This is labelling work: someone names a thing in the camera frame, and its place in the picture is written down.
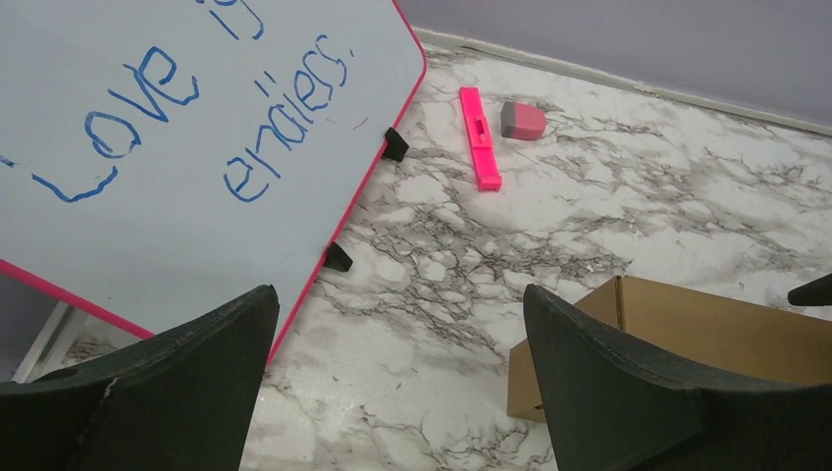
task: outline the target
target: floor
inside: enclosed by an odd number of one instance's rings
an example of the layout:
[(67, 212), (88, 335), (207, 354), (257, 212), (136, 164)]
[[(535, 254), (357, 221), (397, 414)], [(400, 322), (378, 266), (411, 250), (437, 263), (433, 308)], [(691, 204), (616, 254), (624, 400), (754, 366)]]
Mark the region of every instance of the floor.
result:
[[(544, 425), (505, 416), (535, 283), (574, 301), (616, 274), (786, 307), (832, 272), (832, 138), (429, 48), (430, 71), (269, 368), (244, 470), (553, 470)], [(537, 104), (537, 142), (495, 138), (481, 193), (457, 90)], [(806, 314), (832, 319), (832, 310)], [(90, 323), (67, 361), (133, 339)]]

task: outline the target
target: wall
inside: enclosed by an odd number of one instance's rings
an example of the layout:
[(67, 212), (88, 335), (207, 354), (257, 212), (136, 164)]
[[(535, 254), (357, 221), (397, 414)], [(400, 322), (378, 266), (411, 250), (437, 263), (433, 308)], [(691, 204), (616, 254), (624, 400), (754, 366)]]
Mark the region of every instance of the wall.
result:
[(15, 374), (55, 304), (42, 292), (0, 275), (0, 382)]
[(832, 127), (830, 0), (398, 0), (415, 26)]

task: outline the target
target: baseboard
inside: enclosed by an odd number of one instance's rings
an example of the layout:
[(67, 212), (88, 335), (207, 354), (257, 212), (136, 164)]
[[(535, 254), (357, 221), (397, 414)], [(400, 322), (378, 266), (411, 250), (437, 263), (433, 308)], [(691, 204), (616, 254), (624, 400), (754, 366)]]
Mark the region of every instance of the baseboard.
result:
[(676, 100), (682, 103), (701, 106), (703, 108), (721, 111), (723, 113), (730, 113), (743, 118), (761, 120), (787, 128), (832, 135), (832, 127), (818, 125), (795, 118), (789, 118), (787, 116), (759, 111), (753, 108), (725, 103), (709, 98), (702, 98), (700, 96), (669, 90), (667, 88), (651, 86), (641, 81), (608, 74), (598, 69), (579, 66), (577, 64), (559, 61), (550, 57), (519, 51), (517, 49), (511, 49), (510, 47), (499, 46), (477, 39), (436, 32), (420, 27), (414, 27), (414, 30), (422, 41), (429, 44), (435, 44), (442, 47), (464, 48), (489, 57), (494, 57), (495, 59), (520, 64), (526, 67), (533, 67), (562, 76), (583, 79), (593, 83), (640, 92), (646, 95)]

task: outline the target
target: pink eraser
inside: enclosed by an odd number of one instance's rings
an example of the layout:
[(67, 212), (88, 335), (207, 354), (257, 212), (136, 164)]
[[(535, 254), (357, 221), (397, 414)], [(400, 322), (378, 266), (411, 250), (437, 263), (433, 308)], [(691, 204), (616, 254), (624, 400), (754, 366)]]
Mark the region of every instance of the pink eraser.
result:
[(546, 115), (532, 105), (507, 101), (499, 112), (499, 129), (503, 137), (537, 140), (546, 130)]

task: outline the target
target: box flap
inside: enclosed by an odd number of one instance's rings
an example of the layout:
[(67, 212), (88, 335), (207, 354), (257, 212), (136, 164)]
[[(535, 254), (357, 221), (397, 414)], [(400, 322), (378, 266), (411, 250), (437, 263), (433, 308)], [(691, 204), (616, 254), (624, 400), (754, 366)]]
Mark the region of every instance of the box flap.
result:
[(508, 354), (508, 404), (506, 413), (511, 417), (545, 422), (541, 390), (529, 340), (523, 340)]
[(635, 277), (620, 280), (618, 295), (624, 330), (673, 353), (768, 380), (832, 383), (832, 322)]
[(620, 277), (613, 277), (608, 282), (581, 298), (575, 303), (575, 307), (586, 314), (595, 317), (604, 324), (620, 328), (620, 315), (618, 309), (618, 284)]

